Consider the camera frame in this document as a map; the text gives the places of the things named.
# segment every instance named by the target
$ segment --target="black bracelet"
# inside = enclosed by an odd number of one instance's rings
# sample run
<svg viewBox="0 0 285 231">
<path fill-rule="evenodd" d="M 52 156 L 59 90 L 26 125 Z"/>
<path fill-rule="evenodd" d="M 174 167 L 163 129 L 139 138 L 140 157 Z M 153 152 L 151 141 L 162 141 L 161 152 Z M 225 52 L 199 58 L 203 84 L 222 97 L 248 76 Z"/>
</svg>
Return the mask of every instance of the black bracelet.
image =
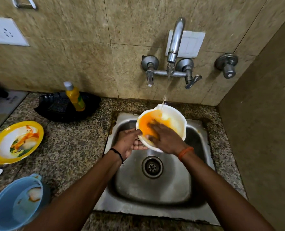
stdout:
<svg viewBox="0 0 285 231">
<path fill-rule="evenodd" d="M 123 160 L 123 158 L 122 158 L 122 155 L 119 153 L 119 151 L 117 151 L 117 150 L 114 149 L 114 148 L 111 148 L 110 150 L 112 150 L 114 153 L 117 153 L 117 154 L 120 156 L 120 158 L 121 158 L 121 160 L 122 160 L 122 164 L 123 164 L 124 160 Z"/>
</svg>

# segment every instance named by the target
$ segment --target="orange thread wristband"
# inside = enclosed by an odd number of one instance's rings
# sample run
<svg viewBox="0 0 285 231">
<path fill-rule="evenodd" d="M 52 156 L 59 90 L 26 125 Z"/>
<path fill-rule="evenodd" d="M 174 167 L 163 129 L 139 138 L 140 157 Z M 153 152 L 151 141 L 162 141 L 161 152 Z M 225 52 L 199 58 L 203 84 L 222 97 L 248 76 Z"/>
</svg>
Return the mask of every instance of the orange thread wristband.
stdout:
<svg viewBox="0 0 285 231">
<path fill-rule="evenodd" d="M 193 148 L 193 147 L 187 147 L 186 149 L 183 149 L 183 150 L 179 153 L 179 155 L 178 155 L 179 160 L 182 161 L 182 160 L 181 160 L 182 157 L 183 157 L 186 153 L 188 153 L 189 151 L 191 151 L 191 150 L 194 151 L 194 148 Z"/>
</svg>

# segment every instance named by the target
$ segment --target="speckled granite surface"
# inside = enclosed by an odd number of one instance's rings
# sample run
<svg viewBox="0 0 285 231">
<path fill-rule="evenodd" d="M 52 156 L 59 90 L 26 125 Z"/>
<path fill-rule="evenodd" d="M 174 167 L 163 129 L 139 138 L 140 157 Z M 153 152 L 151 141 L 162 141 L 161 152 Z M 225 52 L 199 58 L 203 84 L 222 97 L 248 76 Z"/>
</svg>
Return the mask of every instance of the speckled granite surface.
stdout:
<svg viewBox="0 0 285 231">
<path fill-rule="evenodd" d="M 30 93 L 1 126 L 0 131 L 16 122 L 32 120 L 44 128 L 44 139 L 37 150 L 26 159 L 0 166 L 0 191 L 13 180 L 32 173 L 42 175 L 52 188 L 53 197 L 61 194 L 83 176 L 102 156 L 113 113 L 142 113 L 158 102 L 102 98 L 99 109 L 88 119 L 71 124 L 51 122 L 39 116 L 33 108 L 38 95 Z M 243 196 L 245 190 L 230 149 L 230 145 L 215 107 L 193 104 L 169 104 L 187 119 L 201 120 L 209 134 L 217 172 Z M 221 230 L 221 227 L 187 221 L 141 217 L 125 214 L 93 212 L 84 230 Z"/>
</svg>

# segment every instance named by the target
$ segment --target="person's left arm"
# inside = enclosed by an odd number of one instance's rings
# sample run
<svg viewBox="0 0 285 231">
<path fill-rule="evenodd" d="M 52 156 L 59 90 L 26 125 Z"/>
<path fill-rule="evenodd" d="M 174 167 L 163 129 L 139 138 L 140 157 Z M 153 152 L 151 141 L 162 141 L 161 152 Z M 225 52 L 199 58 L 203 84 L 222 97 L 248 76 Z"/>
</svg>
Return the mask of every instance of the person's left arm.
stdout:
<svg viewBox="0 0 285 231">
<path fill-rule="evenodd" d="M 141 134 L 140 130 L 135 129 L 122 131 L 113 148 L 125 160 L 131 155 L 133 149 L 147 149 L 137 140 L 137 136 Z M 120 156 L 110 150 L 81 179 L 48 205 L 35 220 L 26 225 L 24 231 L 81 230 L 108 181 L 121 164 Z"/>
</svg>

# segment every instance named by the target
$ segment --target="blank wall plate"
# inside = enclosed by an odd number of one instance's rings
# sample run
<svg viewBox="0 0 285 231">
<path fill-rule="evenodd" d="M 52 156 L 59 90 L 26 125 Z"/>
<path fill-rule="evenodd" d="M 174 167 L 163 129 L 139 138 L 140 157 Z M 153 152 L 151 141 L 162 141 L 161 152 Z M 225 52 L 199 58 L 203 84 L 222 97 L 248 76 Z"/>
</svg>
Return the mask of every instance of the blank wall plate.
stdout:
<svg viewBox="0 0 285 231">
<path fill-rule="evenodd" d="M 169 31 L 166 54 L 165 54 L 166 56 L 168 55 L 173 32 L 174 30 Z M 178 57 L 196 58 L 205 35 L 206 35 L 205 32 L 183 31 Z"/>
<path fill-rule="evenodd" d="M 29 46 L 27 40 L 11 18 L 0 18 L 0 44 Z"/>
</svg>

